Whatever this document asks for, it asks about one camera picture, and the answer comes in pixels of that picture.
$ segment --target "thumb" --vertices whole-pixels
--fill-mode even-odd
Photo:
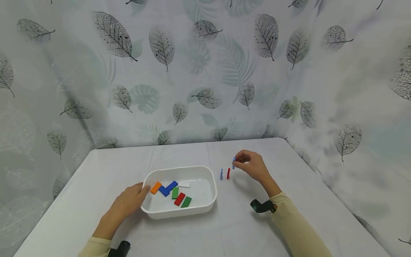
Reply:
[[[148,192],[150,191],[150,186],[147,185],[145,187],[143,187],[140,191],[140,193],[137,195],[137,199],[136,199],[136,204],[138,206],[141,206],[144,202],[145,197],[147,196]]]
[[[233,165],[236,168],[242,169],[243,171],[245,171],[245,168],[247,167],[247,164],[241,162],[233,162]]]

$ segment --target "red block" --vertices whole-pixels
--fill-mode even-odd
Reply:
[[[175,200],[174,204],[177,205],[177,206],[180,206],[180,204],[181,204],[182,200],[184,199],[184,197],[185,197],[185,194],[180,193],[178,195],[177,199]]]

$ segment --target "blue block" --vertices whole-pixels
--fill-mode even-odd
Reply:
[[[166,189],[170,192],[170,191],[173,190],[173,188],[175,188],[176,186],[178,186],[178,183],[175,182],[175,181],[173,181],[173,182],[171,182],[170,185],[168,185],[168,186],[166,187]]]
[[[170,194],[170,191],[168,191],[165,187],[163,187],[163,186],[161,186],[159,189],[158,189],[164,196],[167,196],[167,195],[169,195]]]

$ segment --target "leaf print curtain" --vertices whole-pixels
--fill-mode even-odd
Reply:
[[[0,255],[93,149],[281,137],[390,255],[408,256],[410,9],[2,1]]]

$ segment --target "white table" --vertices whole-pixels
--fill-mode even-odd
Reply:
[[[100,217],[127,186],[153,170],[204,165],[215,171],[218,197],[205,214],[152,220],[139,211],[113,239],[131,243],[129,257],[290,256],[268,213],[250,202],[267,200],[261,186],[231,167],[241,149],[260,153],[280,188],[294,201],[334,257],[389,257],[348,209],[283,140],[253,139],[169,146],[93,150],[33,229],[15,257],[73,257],[82,249]]]

